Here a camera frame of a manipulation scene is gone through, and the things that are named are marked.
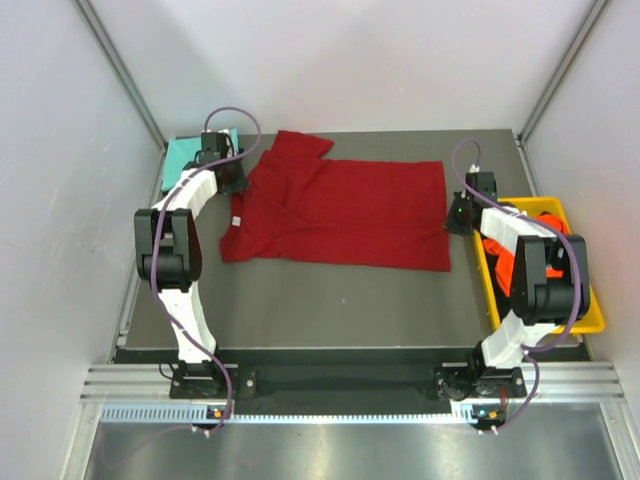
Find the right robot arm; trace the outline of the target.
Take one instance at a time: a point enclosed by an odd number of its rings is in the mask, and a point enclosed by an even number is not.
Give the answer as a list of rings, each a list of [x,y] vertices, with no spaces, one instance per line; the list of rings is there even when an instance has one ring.
[[[489,280],[506,300],[499,327],[468,356],[469,390],[487,396],[513,388],[526,354],[554,329],[584,317],[591,292],[586,242],[555,210],[501,203],[493,173],[471,167],[445,223],[458,235],[478,234],[493,259]]]

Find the dark red t-shirt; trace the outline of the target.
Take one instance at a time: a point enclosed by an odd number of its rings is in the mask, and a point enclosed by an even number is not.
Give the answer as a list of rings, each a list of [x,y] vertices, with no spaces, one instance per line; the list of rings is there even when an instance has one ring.
[[[277,133],[231,198],[221,259],[450,271],[443,164],[330,159],[333,145]]]

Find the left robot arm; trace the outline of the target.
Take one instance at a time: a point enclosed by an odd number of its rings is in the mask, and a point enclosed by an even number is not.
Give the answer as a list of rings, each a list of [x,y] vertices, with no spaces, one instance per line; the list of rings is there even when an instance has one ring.
[[[220,363],[218,346],[204,314],[199,280],[203,257],[196,219],[214,196],[247,186],[233,132],[205,131],[193,160],[175,185],[154,206],[134,215],[136,269],[168,315],[178,342],[170,396],[180,399],[224,398],[230,377]]]

